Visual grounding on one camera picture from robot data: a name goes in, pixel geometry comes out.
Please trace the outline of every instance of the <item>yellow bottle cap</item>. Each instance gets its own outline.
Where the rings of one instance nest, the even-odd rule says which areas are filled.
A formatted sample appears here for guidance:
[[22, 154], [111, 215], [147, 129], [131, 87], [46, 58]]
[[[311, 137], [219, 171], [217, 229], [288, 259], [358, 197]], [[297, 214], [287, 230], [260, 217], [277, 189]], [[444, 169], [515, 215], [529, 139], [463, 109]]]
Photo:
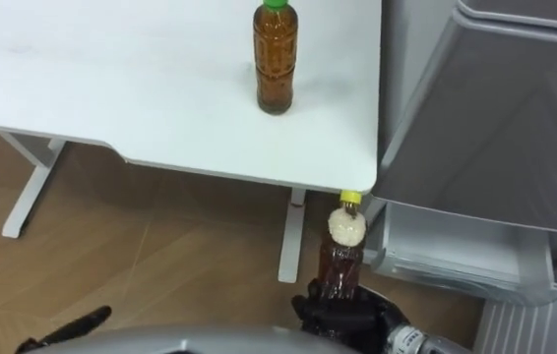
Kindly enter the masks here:
[[361, 203], [361, 193], [353, 192], [353, 191], [341, 191], [340, 201], [341, 202], [360, 204]]

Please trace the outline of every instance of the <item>table top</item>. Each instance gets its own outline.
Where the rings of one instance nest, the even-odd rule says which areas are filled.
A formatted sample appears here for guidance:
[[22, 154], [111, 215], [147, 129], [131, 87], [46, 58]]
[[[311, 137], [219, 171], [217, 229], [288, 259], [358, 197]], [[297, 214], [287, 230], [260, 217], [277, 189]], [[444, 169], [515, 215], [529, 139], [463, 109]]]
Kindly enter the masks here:
[[256, 103], [261, 1], [0, 0], [0, 130], [130, 162], [367, 191], [377, 169], [381, 1], [292, 0], [294, 101]]

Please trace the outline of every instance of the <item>brown liquid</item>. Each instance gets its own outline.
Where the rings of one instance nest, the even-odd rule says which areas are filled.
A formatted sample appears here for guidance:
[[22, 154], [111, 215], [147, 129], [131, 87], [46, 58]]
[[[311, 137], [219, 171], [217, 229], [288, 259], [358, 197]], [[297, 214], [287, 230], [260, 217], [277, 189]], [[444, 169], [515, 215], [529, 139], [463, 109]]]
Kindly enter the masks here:
[[[342, 203], [342, 207], [351, 215], [357, 214], [357, 205]], [[359, 285], [359, 271], [364, 258], [365, 239], [357, 246], [349, 247], [336, 242], [328, 232], [323, 236], [320, 246], [320, 262], [318, 264], [318, 280], [321, 283], [321, 298], [352, 299]], [[331, 340], [346, 341], [345, 333], [336, 330], [322, 329], [317, 335]]]
[[289, 5], [280, 9], [260, 6], [254, 16], [257, 101], [270, 114], [291, 106], [296, 66], [298, 16]]

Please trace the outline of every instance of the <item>white foam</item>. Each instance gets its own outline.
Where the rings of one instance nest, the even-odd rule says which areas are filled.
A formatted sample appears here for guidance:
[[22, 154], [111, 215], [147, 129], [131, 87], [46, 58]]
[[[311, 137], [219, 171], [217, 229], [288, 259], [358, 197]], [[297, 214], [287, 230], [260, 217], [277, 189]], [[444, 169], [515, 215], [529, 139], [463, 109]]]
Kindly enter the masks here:
[[360, 213], [353, 218], [341, 207], [329, 216], [329, 233], [334, 241], [343, 246], [357, 246], [366, 235], [366, 219]]

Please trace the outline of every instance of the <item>refrigerator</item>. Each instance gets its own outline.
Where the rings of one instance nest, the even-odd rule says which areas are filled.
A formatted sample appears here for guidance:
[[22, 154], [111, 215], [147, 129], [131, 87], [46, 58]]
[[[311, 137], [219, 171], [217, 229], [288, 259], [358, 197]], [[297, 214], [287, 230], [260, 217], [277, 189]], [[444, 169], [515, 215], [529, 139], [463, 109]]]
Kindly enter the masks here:
[[384, 7], [367, 261], [491, 301], [557, 300], [557, 0]]
[[557, 301], [536, 307], [487, 301], [473, 353], [557, 353]]

